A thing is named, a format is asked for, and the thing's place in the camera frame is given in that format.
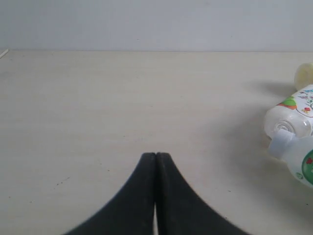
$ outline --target plastic bottle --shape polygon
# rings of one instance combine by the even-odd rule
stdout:
[[[302,64],[294,75],[294,86],[299,91],[313,84],[313,63]]]
[[[264,130],[273,138],[284,129],[297,137],[311,136],[313,133],[313,85],[308,85],[275,107],[265,115]]]
[[[294,133],[279,130],[273,137],[268,152],[287,163],[291,174],[313,188],[313,137],[298,138]]]

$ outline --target white wall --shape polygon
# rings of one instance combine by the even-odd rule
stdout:
[[[313,51],[312,0],[0,0],[0,48]]]

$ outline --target white table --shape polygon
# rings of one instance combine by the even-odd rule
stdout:
[[[265,111],[313,53],[10,51],[0,59],[0,234],[57,235],[143,152],[253,235],[311,235],[313,190],[266,154]]]

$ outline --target product label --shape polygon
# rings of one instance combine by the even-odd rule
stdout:
[[[302,174],[313,185],[313,150],[309,152],[302,162]]]
[[[313,85],[308,85],[278,104],[303,115],[313,127]]]

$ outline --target white cap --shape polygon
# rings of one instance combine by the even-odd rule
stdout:
[[[274,135],[269,147],[268,152],[270,155],[281,159],[286,148],[289,146],[292,140],[296,139],[294,133],[280,129]]]

